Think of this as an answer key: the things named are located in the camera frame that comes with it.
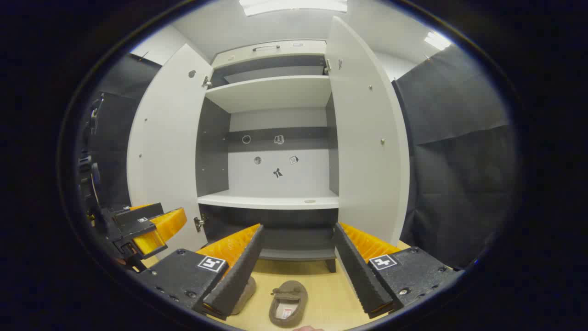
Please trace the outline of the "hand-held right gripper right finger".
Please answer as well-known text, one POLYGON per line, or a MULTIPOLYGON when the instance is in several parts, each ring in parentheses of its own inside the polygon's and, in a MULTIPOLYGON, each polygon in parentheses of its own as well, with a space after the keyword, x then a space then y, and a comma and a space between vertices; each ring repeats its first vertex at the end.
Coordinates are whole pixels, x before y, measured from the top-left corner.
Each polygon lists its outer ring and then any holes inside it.
POLYGON ((335 253, 370 318, 424 301, 462 276, 423 249, 399 249, 371 234, 337 223, 335 253))

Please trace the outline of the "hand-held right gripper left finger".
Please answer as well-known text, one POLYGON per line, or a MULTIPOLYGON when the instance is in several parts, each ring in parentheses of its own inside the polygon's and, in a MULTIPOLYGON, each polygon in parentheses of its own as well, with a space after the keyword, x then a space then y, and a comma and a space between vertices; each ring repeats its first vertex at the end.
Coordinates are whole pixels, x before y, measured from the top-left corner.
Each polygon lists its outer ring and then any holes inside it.
POLYGON ((225 320, 248 284, 263 231, 263 225, 256 224, 198 252, 178 249, 138 273, 138 281, 173 306, 225 320))

